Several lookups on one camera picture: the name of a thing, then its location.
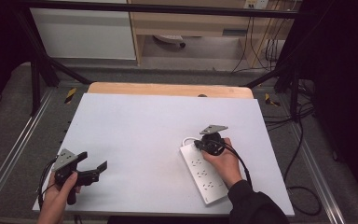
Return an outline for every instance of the white power strip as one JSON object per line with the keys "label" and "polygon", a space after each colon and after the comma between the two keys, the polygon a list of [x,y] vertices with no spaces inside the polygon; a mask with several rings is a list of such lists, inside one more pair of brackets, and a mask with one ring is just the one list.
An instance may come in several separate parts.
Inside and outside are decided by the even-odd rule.
{"label": "white power strip", "polygon": [[208,204],[227,196],[228,189],[214,167],[203,159],[194,143],[180,147],[203,201]]}

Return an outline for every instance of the hand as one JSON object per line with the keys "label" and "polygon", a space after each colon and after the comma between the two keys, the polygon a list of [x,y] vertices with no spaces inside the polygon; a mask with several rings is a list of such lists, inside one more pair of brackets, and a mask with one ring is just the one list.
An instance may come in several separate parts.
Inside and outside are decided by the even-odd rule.
{"label": "hand", "polygon": [[[55,184],[54,175],[55,173],[52,172],[48,180],[48,187]],[[77,172],[74,172],[69,176],[62,188],[54,185],[46,190],[45,201],[43,202],[42,211],[37,220],[38,224],[57,224],[63,222],[63,210],[65,210],[66,200],[76,181]],[[79,193],[79,191],[80,188],[76,188],[76,193]]]}
{"label": "hand", "polygon": [[[229,138],[224,138],[225,142],[231,146]],[[242,180],[240,165],[237,157],[225,149],[219,156],[213,156],[204,150],[201,151],[202,157],[208,161],[220,174],[227,187],[230,189],[238,181]]]}

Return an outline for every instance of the gray floor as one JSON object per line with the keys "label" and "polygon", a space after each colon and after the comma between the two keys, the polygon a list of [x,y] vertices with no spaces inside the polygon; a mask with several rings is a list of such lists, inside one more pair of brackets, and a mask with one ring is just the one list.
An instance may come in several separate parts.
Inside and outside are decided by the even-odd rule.
{"label": "gray floor", "polygon": [[[238,40],[189,37],[186,47],[159,43],[149,37],[146,39],[144,63],[140,66],[118,66],[119,69],[105,68],[74,68],[79,74],[97,81],[142,82],[142,83],[175,83],[175,84],[204,84],[237,86],[245,84],[263,75],[263,69],[230,74],[241,57]],[[241,63],[240,68],[247,68]],[[48,108],[39,121],[34,133],[23,150],[6,184],[0,192],[0,218],[20,220],[37,219],[37,214],[31,211],[36,195],[34,194],[39,176],[45,166],[57,153],[60,141],[65,137],[64,130],[76,112],[77,105],[87,86],[76,84],[71,78],[60,74],[63,79],[61,86],[54,89],[54,94]],[[279,101],[271,86],[271,79],[262,87],[255,88],[255,98],[259,100],[263,115],[283,116],[281,106],[266,105],[265,92],[271,94],[272,100]],[[71,104],[63,103],[67,92],[72,86],[78,86]],[[0,165],[22,128],[30,118],[31,111],[30,69],[19,67],[12,75],[0,101]],[[346,164],[332,159],[332,151],[325,139],[318,120],[313,117],[304,119],[305,137],[312,149],[316,161],[328,182],[337,204],[348,223],[358,223],[358,185]],[[293,131],[289,125],[269,132],[275,154],[284,172],[297,145]],[[299,156],[291,169],[288,185],[300,185],[315,190],[310,173]],[[290,196],[292,202],[305,210],[314,210],[315,202],[305,192],[297,191]],[[107,220],[107,217],[84,217],[94,221]],[[292,223],[328,223],[329,218],[323,210],[315,217],[309,217],[296,211],[295,217],[290,217]]]}

